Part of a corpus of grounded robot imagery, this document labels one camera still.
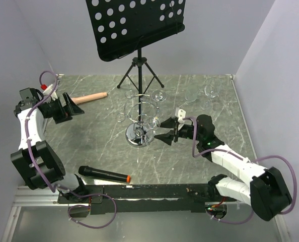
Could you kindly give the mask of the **chrome wine glass rack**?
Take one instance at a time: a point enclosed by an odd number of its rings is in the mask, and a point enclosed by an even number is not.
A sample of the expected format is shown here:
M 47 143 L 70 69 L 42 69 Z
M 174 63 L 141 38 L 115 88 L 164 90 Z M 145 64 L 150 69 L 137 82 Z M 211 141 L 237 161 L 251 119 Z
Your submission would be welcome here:
M 147 146 L 144 141 L 145 125 L 154 117 L 158 117 L 159 104 L 148 94 L 136 94 L 132 90 L 125 92 L 126 101 L 123 102 L 123 111 L 116 116 L 117 122 L 125 120 L 131 122 L 125 131 L 125 138 L 129 145 L 142 148 Z

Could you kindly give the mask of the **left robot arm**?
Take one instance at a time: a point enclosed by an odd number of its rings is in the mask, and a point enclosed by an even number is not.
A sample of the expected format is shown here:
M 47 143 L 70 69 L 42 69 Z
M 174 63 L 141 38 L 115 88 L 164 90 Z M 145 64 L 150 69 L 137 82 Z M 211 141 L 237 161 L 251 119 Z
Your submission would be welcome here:
M 20 121 L 21 140 L 18 150 L 11 154 L 12 164 L 28 188 L 59 190 L 67 200 L 85 201 L 88 190 L 84 182 L 78 175 L 65 171 L 62 161 L 44 138 L 48 119 L 59 124 L 84 111 L 66 92 L 63 93 L 65 105 L 54 95 L 45 101 L 47 94 L 34 88 L 21 90 L 20 96 L 14 115 Z

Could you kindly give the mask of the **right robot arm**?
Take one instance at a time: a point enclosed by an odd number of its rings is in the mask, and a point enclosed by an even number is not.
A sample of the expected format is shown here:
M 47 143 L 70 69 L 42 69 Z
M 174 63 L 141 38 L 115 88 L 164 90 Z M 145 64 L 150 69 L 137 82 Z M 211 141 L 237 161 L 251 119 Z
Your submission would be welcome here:
M 237 180 L 220 174 L 213 177 L 208 185 L 208 195 L 214 201 L 222 197 L 232 198 L 251 206 L 253 212 L 265 221 L 278 214 L 291 212 L 296 203 L 297 182 L 291 170 L 293 194 L 288 190 L 282 173 L 275 167 L 259 165 L 259 160 L 250 161 L 233 151 L 214 133 L 212 118 L 202 114 L 198 117 L 170 117 L 160 126 L 169 129 L 166 134 L 155 138 L 171 145 L 179 138 L 192 140 L 192 156 L 202 156 L 237 177 Z

